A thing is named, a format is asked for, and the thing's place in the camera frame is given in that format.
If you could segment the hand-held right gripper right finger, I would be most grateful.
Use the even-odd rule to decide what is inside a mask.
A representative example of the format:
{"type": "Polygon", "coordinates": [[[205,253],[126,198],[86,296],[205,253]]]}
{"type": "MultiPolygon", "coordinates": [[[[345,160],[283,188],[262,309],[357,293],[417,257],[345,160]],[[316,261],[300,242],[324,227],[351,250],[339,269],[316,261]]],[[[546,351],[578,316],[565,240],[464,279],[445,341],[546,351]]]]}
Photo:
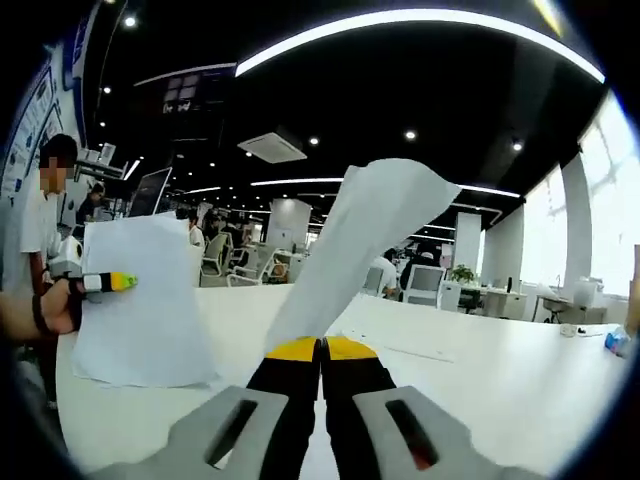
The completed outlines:
{"type": "Polygon", "coordinates": [[[326,427],[342,479],[535,479],[480,454],[470,430],[413,386],[397,386],[377,354],[343,336],[321,347],[326,427]]]}

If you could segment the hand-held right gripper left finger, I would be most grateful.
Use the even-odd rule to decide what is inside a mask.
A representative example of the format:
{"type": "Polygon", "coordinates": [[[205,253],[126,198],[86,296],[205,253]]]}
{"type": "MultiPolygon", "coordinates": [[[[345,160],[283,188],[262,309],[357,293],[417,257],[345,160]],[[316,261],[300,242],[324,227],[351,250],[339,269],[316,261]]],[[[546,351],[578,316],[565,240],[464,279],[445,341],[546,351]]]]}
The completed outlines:
{"type": "Polygon", "coordinates": [[[230,386],[174,423],[163,448],[92,478],[299,478],[315,423],[319,346],[303,337],[277,347],[246,387],[230,386]]]}

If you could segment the person's left hand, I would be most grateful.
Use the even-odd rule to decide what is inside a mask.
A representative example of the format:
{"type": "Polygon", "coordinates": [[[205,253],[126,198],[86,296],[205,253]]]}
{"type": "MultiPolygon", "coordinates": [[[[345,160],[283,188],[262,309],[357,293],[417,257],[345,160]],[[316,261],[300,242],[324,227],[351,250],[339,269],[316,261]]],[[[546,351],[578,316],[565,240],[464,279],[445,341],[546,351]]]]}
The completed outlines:
{"type": "Polygon", "coordinates": [[[79,279],[60,279],[41,297],[47,328],[57,335],[78,331],[82,320],[84,285],[79,279]]]}

